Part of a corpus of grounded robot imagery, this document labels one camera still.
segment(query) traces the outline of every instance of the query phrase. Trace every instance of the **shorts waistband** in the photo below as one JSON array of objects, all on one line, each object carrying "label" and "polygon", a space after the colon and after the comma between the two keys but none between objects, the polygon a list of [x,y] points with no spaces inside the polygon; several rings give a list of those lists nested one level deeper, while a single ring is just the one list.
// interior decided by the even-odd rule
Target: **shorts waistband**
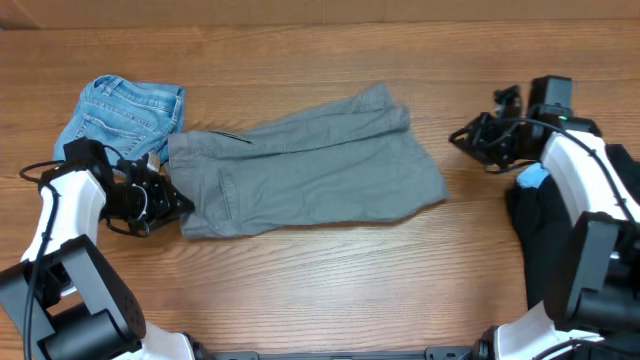
[{"label": "shorts waistband", "polygon": [[116,75],[101,76],[93,83],[94,89],[103,89],[103,94],[106,96],[117,96],[134,106],[164,111],[169,117],[175,118],[182,105],[180,96],[165,90],[148,88],[145,85],[132,83]]}]

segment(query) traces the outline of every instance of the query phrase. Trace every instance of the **white casing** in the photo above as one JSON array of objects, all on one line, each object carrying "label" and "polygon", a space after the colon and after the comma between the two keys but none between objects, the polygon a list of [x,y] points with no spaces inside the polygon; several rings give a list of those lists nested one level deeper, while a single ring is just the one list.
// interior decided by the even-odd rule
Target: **white casing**
[{"label": "white casing", "polygon": [[[87,235],[96,244],[100,212],[107,201],[106,194],[98,180],[87,170],[74,171],[53,179],[51,185],[56,189],[60,198],[58,199],[58,211],[51,239],[45,255],[59,250],[62,244],[80,235]],[[21,261],[36,259],[38,249],[42,244],[42,233],[44,233],[51,215],[53,206],[51,190],[42,187],[40,196],[42,197],[42,212],[38,228],[33,242],[22,255]]]},{"label": "white casing", "polygon": [[[596,151],[613,177],[620,195],[626,199],[629,211],[636,220],[640,219],[640,207],[629,195],[615,169],[611,166],[605,151],[604,140],[590,133],[571,130],[569,133]],[[558,184],[562,200],[567,206],[573,224],[584,211],[602,211],[615,219],[626,220],[596,161],[571,139],[554,132],[545,145],[541,162]]]},{"label": "white casing", "polygon": [[124,353],[113,360],[195,360],[189,339],[168,333],[147,321],[147,335],[140,341],[142,349]]},{"label": "white casing", "polygon": [[[587,331],[569,332],[555,329],[541,301],[520,319],[500,326],[494,333],[494,353],[496,360],[531,359],[550,347],[571,339],[602,341],[603,338]],[[549,359],[571,350],[567,347],[558,350]]]}]

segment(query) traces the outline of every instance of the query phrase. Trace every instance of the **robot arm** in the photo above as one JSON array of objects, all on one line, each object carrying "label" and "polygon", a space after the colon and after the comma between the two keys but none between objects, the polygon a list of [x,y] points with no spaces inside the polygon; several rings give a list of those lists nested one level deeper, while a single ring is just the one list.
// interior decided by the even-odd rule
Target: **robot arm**
[{"label": "robot arm", "polygon": [[485,167],[499,168],[494,173],[517,168],[511,166],[517,160],[540,161],[574,228],[544,301],[480,342],[495,359],[524,359],[570,339],[639,331],[640,207],[609,162],[595,123],[573,116],[571,79],[533,80],[526,118],[517,86],[496,91],[495,100],[496,117],[481,114],[450,141]]},{"label": "robot arm", "polygon": [[[36,359],[204,360],[206,349],[184,334],[163,331],[145,321],[135,296],[96,248],[98,223],[107,219],[118,232],[145,236],[193,210],[144,160],[120,160],[125,175],[116,182],[102,144],[86,138],[65,146],[67,161],[43,173],[58,206],[51,236],[33,273],[49,217],[53,193],[40,186],[43,209],[31,246],[21,263],[0,273],[0,302],[23,338],[29,279],[37,276],[31,321],[31,350]],[[124,221],[129,231],[115,228]],[[82,302],[57,315],[48,308],[78,292]]]}]

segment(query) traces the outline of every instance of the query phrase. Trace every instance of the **black cloth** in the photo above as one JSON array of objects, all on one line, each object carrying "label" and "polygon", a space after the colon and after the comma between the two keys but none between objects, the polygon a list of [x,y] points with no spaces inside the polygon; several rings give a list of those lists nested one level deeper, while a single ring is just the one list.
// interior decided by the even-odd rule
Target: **black cloth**
[{"label": "black cloth", "polygon": [[[622,145],[608,145],[607,157],[631,196],[640,202],[640,162],[633,161]],[[507,209],[524,254],[527,303],[532,308],[542,301],[547,281],[572,230],[560,190],[551,176],[539,188],[521,188],[516,182],[506,192]],[[640,334],[617,334],[603,344],[628,351],[640,351]],[[560,358],[575,360],[627,359],[602,349],[578,348]]]}]

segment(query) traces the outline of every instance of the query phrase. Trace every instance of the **jeans pocket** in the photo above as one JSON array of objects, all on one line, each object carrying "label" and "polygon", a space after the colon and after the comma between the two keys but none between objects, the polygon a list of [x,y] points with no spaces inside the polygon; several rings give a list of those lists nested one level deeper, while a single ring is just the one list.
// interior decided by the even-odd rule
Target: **jeans pocket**
[{"label": "jeans pocket", "polygon": [[[107,125],[105,121],[89,114],[83,114],[82,123],[74,136],[74,140],[83,136],[113,146],[125,158],[146,138],[146,136],[141,134],[116,129],[115,127]],[[107,153],[107,155],[109,155],[109,161],[112,164],[117,162],[115,154]]]}]

